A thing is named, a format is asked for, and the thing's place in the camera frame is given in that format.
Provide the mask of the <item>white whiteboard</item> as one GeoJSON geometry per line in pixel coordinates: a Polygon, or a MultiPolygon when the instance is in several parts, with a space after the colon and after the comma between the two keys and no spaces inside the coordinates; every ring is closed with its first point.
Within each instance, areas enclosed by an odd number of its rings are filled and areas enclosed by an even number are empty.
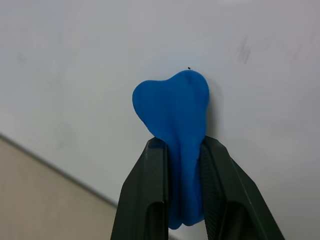
{"type": "Polygon", "coordinates": [[[185,69],[285,240],[320,240],[320,0],[0,0],[0,133],[113,202],[133,90],[185,69]]]}

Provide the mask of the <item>blue soft cloth piece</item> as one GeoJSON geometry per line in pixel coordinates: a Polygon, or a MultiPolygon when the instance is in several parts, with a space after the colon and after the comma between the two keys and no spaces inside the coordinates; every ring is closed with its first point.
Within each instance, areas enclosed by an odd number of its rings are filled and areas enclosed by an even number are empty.
{"type": "Polygon", "coordinates": [[[146,80],[132,94],[138,117],[168,147],[172,187],[168,226],[172,230],[204,219],[199,156],[209,99],[206,79],[194,70],[183,70],[167,80],[146,80]]]}

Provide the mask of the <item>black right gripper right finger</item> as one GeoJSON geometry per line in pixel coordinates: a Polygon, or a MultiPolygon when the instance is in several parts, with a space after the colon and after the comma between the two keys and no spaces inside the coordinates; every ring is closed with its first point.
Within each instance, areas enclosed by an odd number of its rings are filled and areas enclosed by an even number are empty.
{"type": "Polygon", "coordinates": [[[285,240],[255,182],[209,136],[201,144],[199,176],[208,240],[285,240]]]}

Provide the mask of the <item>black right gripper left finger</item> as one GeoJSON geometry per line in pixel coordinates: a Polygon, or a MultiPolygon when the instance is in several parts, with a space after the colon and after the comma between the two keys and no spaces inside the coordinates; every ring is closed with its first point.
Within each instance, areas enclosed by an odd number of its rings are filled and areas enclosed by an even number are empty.
{"type": "Polygon", "coordinates": [[[168,147],[152,138],[124,181],[110,240],[169,240],[168,147]]]}

